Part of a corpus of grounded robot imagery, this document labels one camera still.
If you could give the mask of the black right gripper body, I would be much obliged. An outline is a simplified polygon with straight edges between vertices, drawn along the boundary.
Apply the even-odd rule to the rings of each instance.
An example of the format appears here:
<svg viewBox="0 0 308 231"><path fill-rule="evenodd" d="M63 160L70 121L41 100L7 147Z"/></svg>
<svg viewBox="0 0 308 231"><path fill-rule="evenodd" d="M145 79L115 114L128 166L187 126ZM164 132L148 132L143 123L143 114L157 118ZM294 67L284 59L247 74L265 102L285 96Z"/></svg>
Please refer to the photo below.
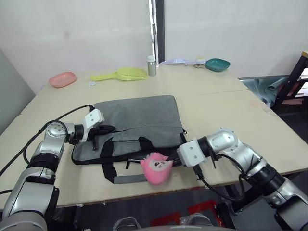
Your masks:
<svg viewBox="0 0 308 231"><path fill-rule="evenodd" d="M181 155L181 154L177 154L176 158L175 158L175 162L176 164L185 166L185 167L192 167L192 161L191 158L188 155Z"/></svg>

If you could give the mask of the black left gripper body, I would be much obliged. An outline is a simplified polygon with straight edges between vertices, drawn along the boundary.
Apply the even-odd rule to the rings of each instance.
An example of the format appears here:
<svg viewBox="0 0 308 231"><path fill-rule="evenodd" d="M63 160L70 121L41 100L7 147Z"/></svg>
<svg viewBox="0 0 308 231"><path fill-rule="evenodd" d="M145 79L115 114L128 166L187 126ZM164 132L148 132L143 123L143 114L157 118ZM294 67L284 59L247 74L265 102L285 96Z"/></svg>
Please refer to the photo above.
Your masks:
<svg viewBox="0 0 308 231"><path fill-rule="evenodd" d="M96 142L96 137L102 133L102 127L92 128L88 133L88 141Z"/></svg>

